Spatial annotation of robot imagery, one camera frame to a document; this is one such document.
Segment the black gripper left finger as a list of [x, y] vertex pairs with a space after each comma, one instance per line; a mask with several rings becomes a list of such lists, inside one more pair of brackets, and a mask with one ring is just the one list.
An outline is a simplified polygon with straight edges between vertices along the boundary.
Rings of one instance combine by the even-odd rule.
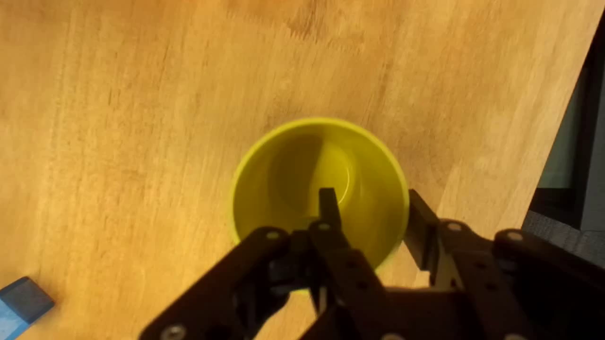
[[404, 321], [362, 253], [340, 228], [332, 189], [306, 230], [260, 226], [179, 294], [139, 340], [251, 340], [306, 289], [317, 319], [304, 340], [398, 340]]

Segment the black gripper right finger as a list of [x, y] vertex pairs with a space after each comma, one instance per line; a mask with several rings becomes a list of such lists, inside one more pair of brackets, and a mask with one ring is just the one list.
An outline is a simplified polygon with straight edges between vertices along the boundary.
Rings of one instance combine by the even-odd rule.
[[536, 236], [493, 238], [410, 196], [404, 232], [425, 289], [402, 294], [410, 340], [605, 340], [605, 270]]

